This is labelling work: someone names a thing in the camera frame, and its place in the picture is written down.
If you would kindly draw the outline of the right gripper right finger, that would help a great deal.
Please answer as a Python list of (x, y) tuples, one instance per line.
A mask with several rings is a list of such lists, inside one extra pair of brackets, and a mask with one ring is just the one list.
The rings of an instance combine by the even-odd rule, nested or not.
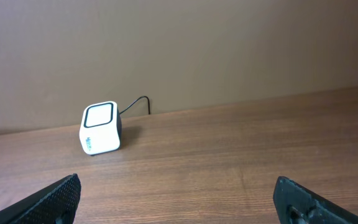
[(273, 202), (281, 224), (358, 224), (358, 216), (306, 187), (278, 177)]

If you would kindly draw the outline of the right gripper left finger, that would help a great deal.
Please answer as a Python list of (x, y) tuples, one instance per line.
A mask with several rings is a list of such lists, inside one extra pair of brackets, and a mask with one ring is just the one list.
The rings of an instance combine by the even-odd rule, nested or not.
[(1, 210), (0, 224), (72, 224), (80, 197), (78, 175), (68, 175)]

